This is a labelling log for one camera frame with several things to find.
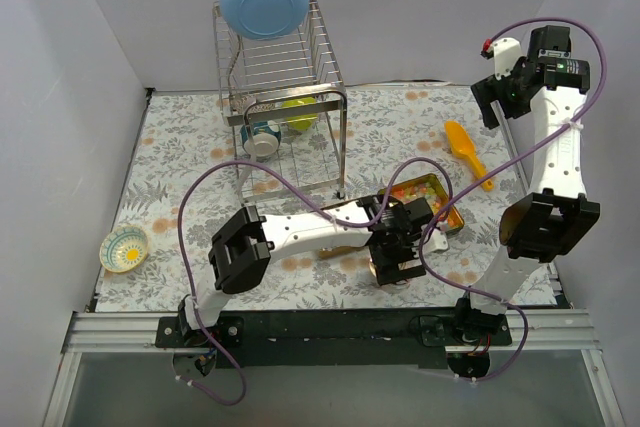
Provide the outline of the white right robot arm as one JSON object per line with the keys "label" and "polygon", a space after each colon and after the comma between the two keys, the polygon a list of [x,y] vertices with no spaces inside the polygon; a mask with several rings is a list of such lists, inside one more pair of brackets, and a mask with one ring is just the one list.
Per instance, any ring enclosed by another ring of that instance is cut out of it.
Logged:
{"label": "white right robot arm", "polygon": [[484,125],[493,129],[500,117],[532,114],[537,149],[526,196],[501,217],[492,263],[456,303],[452,330],[464,344],[501,332],[506,303],[524,281],[540,265],[568,254],[600,217],[581,173],[578,116],[587,102],[590,66],[571,50],[569,28],[557,25],[533,29],[526,50],[514,38],[489,40],[483,47],[494,73],[471,91]]}

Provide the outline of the gold tin of small items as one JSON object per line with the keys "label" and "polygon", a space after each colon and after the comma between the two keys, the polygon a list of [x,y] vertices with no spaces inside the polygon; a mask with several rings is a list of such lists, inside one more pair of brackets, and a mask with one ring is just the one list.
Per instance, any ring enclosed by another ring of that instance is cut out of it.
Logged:
{"label": "gold tin of small items", "polygon": [[363,247],[340,246],[340,247],[334,247],[332,249],[320,249],[317,251],[316,255],[319,259],[327,260],[327,259],[335,258],[338,256],[359,252],[359,251],[362,251],[363,249],[366,249],[366,246],[363,246]]}

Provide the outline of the square tin of star candies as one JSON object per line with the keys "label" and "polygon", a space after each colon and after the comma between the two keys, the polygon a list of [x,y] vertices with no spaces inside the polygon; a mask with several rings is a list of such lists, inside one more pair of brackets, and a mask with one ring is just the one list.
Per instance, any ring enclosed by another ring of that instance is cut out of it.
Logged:
{"label": "square tin of star candies", "polygon": [[[394,184],[391,188],[391,196],[403,203],[425,198],[434,214],[449,202],[448,191],[432,173]],[[453,206],[447,216],[442,215],[439,218],[436,226],[445,235],[454,236],[464,228],[465,222],[457,208]]]}

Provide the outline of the gold round jar lid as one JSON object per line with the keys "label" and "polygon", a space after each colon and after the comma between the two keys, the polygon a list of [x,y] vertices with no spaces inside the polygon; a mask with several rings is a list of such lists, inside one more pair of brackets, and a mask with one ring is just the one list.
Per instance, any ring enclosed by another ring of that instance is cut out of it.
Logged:
{"label": "gold round jar lid", "polygon": [[402,283],[426,275],[425,268],[418,260],[390,264],[386,267],[377,267],[370,261],[369,269],[380,286]]}

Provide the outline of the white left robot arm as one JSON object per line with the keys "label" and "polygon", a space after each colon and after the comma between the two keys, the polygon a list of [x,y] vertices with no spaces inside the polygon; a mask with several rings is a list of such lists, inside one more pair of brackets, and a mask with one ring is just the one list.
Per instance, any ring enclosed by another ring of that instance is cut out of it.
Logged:
{"label": "white left robot arm", "polygon": [[395,284],[426,274],[409,264],[418,258],[422,228],[433,218],[427,200],[408,203],[380,194],[339,203],[324,215],[261,215],[255,206],[241,208],[212,237],[211,268],[196,293],[179,304],[176,328],[187,347],[205,345],[233,294],[248,292],[262,281],[271,263],[310,251],[367,248],[378,285]]}

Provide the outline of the yellow plastic scoop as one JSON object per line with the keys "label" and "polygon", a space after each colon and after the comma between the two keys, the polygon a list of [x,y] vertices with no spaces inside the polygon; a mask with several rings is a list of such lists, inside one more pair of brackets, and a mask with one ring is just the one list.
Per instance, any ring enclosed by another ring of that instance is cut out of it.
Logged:
{"label": "yellow plastic scoop", "polygon": [[464,127],[456,121],[449,120],[444,123],[444,130],[452,154],[467,165],[476,180],[485,177],[488,171],[479,160],[475,144]]}

